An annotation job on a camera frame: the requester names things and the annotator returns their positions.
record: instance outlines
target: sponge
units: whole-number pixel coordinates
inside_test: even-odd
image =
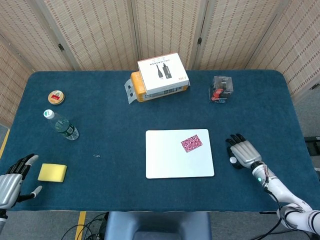
[[[38,176],[39,181],[62,183],[67,171],[66,165],[43,163]]]

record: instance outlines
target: yellow floor line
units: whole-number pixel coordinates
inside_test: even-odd
[[[78,224],[84,225],[85,224],[85,220],[86,220],[86,211],[81,211],[80,214],[79,214]],[[74,240],[82,239],[82,233],[84,232],[84,231],[82,231],[83,228],[84,228],[84,226],[77,226],[76,227]]]
[[[9,136],[9,133],[10,133],[10,129],[8,129],[8,131],[6,131],[6,135],[5,135],[5,137],[4,137],[2,146],[1,146],[1,148],[0,148],[0,159],[1,159],[2,154],[4,153],[5,146],[6,146],[6,143],[7,143],[7,140],[8,140],[8,136]]]

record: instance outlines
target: product box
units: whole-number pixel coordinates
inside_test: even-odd
[[[209,97],[212,103],[224,104],[234,92],[234,85],[230,76],[214,76],[209,87]]]
[[[189,78],[178,53],[138,61],[147,95],[189,85]]]
[[[145,102],[151,99],[156,99],[159,97],[163,97],[166,95],[170,95],[170,94],[174,94],[174,93],[178,93],[178,92],[182,92],[187,90],[188,88],[188,84],[185,86],[180,86],[180,87],[175,87],[175,88],[171,88],[168,90],[164,90],[164,91],[160,91],[160,92],[156,92],[153,94],[147,94],[144,82],[142,80],[141,74],[139,71],[133,72],[131,73],[131,82],[133,85],[133,89],[134,89],[134,93],[135,93],[135,97],[136,100],[138,102]]]

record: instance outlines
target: bottle cap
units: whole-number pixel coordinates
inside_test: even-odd
[[[53,105],[61,104],[64,100],[65,100],[65,95],[60,90],[54,90],[48,96],[49,103]]]
[[[47,110],[44,111],[43,116],[46,119],[53,119],[55,117],[55,113],[51,109],[47,109]]]

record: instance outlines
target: woven panel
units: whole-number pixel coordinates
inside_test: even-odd
[[[0,43],[0,123],[14,121],[28,77],[32,72]]]
[[[201,70],[242,69],[271,24],[278,0],[216,0],[203,39]]]
[[[185,68],[190,66],[191,51],[202,0],[136,0],[136,17],[141,59],[179,53]]]
[[[126,0],[44,2],[82,70],[138,68]]]
[[[70,70],[25,0],[0,1],[0,31],[34,70]]]
[[[284,74],[291,95],[320,74],[320,0],[293,0],[255,55],[251,69]]]

